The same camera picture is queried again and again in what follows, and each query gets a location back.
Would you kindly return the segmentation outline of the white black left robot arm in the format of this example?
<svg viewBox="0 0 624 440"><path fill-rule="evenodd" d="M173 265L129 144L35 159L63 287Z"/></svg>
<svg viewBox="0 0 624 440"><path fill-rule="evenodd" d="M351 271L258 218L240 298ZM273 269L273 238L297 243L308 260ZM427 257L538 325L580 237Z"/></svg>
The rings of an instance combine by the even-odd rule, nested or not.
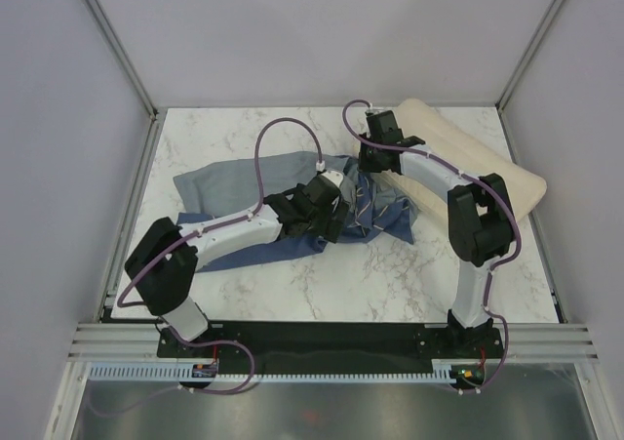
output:
<svg viewBox="0 0 624 440"><path fill-rule="evenodd" d="M182 225L168 217L156 220L124 264L131 283L118 305L128 307L130 290L137 290L137 304L162 318L184 350L205 355L214 335L208 317L190 297L196 272L232 254L250 257L268 244L296 245L304 238L336 242L349 213L342 195L345 181L343 173L327 170L223 218Z"/></svg>

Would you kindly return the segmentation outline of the cream white pillow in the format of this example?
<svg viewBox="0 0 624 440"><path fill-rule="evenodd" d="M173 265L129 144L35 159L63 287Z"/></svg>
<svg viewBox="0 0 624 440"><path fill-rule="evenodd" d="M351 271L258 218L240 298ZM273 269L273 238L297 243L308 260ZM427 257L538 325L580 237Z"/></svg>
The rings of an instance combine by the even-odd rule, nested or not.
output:
<svg viewBox="0 0 624 440"><path fill-rule="evenodd" d="M418 99L394 109L406 137L417 136L433 151L469 174L496 173L506 183L517 220L540 202L546 180L511 161L496 110L492 107L431 107Z"/></svg>

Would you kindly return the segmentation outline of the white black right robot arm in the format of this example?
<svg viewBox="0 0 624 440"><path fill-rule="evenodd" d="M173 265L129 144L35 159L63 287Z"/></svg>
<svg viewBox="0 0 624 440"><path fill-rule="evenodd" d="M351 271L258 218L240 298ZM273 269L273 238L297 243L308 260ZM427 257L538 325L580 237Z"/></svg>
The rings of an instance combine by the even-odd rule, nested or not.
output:
<svg viewBox="0 0 624 440"><path fill-rule="evenodd" d="M478 328L493 317L488 310L492 272L513 260L522 238L504 179L467 174L416 136L406 138L391 110L366 111L368 131L358 135L363 172L392 172L419 182L447 205L448 240L460 260L457 292L448 312L446 345L457 356L479 348ZM510 252L510 246L516 251Z"/></svg>

